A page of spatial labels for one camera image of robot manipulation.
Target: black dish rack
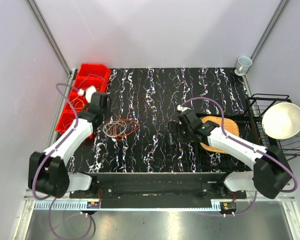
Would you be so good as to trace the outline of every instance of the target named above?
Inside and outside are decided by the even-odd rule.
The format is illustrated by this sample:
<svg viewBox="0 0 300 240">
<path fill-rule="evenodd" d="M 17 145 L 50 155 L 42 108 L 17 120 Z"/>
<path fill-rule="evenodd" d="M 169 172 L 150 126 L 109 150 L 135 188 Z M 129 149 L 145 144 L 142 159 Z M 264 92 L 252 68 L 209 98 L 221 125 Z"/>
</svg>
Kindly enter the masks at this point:
<svg viewBox="0 0 300 240">
<path fill-rule="evenodd" d="M 266 111 L 275 104 L 292 101 L 289 95 L 279 94 L 254 94 L 246 99 L 246 110 L 240 115 L 226 115 L 234 120 L 239 127 L 240 137 L 254 144 L 267 148 L 278 146 L 283 150 L 288 161 L 300 157 L 300 134 L 286 140 L 273 139 L 266 135 L 262 118 Z M 211 116 L 197 114 L 198 117 Z M 203 149 L 200 144 L 195 144 L 197 167 L 200 172 L 233 172 L 249 171 L 250 168 L 229 154 L 213 153 Z"/>
</svg>

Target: black marble tabletop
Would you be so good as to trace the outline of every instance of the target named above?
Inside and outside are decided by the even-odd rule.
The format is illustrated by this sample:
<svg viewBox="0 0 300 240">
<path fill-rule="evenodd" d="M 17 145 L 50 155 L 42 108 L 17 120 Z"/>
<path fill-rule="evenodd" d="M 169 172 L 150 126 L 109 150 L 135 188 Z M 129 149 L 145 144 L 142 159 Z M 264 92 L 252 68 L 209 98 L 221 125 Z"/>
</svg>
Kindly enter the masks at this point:
<svg viewBox="0 0 300 240">
<path fill-rule="evenodd" d="M 244 112 L 247 91 L 233 68 L 112 69 L 107 92 L 112 112 L 137 121 L 140 128 L 122 141 L 98 130 L 71 157 L 67 165 L 70 172 L 209 172 L 242 165 L 228 154 L 201 147 L 197 156 L 193 143 L 169 144 L 168 122 L 176 120 L 177 106 L 190 98 L 214 99 L 227 115 Z M 208 101 L 196 100 L 188 106 L 197 113 L 219 114 Z"/>
</svg>

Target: white mug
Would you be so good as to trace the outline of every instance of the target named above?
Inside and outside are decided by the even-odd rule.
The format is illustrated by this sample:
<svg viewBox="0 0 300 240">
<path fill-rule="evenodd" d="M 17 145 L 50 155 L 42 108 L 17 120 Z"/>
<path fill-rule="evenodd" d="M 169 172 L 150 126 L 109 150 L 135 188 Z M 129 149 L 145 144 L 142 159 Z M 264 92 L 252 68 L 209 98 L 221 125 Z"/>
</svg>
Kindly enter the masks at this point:
<svg viewBox="0 0 300 240">
<path fill-rule="evenodd" d="M 238 58 L 234 73 L 238 76 L 243 76 L 248 72 L 248 69 L 252 65 L 252 60 L 247 56 L 241 56 Z"/>
</svg>

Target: robotic arm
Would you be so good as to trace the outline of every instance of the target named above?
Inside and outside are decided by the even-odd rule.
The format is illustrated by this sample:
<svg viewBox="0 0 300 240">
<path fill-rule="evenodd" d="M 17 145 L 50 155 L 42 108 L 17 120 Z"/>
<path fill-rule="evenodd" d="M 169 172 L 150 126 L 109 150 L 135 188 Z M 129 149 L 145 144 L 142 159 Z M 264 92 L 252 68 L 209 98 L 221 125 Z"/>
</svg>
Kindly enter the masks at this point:
<svg viewBox="0 0 300 240">
<path fill-rule="evenodd" d="M 284 169 L 261 154 L 270 155 L 291 171 L 279 147 L 272 146 L 268 149 L 227 131 L 225 135 L 218 124 L 212 121 L 202 123 L 201 118 L 191 109 L 182 107 L 180 110 L 182 111 L 178 115 L 180 124 L 174 125 L 175 131 L 170 126 L 170 131 L 177 132 L 178 141 L 204 143 L 224 150 L 253 170 L 230 173 L 223 183 L 231 192 L 257 190 L 265 197 L 274 199 L 290 181 L 291 176 Z"/>
<path fill-rule="evenodd" d="M 53 152 L 39 170 L 35 190 L 47 195 L 61 198 L 65 193 L 77 190 L 97 192 L 92 177 L 84 173 L 70 173 L 66 165 L 80 144 L 89 137 L 110 115 L 108 95 L 96 91 L 92 86 L 84 93 L 88 104 L 78 114 L 78 122 L 73 121 L 68 130 L 43 152 L 34 152 L 30 156 L 28 187 L 32 189 L 35 174 L 47 154 Z"/>
</svg>

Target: white wall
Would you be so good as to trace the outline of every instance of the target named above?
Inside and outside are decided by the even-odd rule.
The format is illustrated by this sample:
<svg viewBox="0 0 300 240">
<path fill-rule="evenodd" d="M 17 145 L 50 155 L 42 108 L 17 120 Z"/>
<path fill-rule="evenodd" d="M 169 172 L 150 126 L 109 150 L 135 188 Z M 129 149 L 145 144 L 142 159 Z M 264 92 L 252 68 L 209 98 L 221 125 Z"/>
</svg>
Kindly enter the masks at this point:
<svg viewBox="0 0 300 240">
<path fill-rule="evenodd" d="M 290 1 L 248 77 L 254 93 L 289 94 L 300 106 L 300 0 Z M 300 157 L 289 163 L 299 182 L 300 211 Z"/>
<path fill-rule="evenodd" d="M 36 0 L 71 68 L 233 67 L 279 0 Z"/>
<path fill-rule="evenodd" d="M 30 154 L 45 149 L 66 74 L 25 0 L 0 0 L 0 240 L 10 239 Z"/>
</svg>

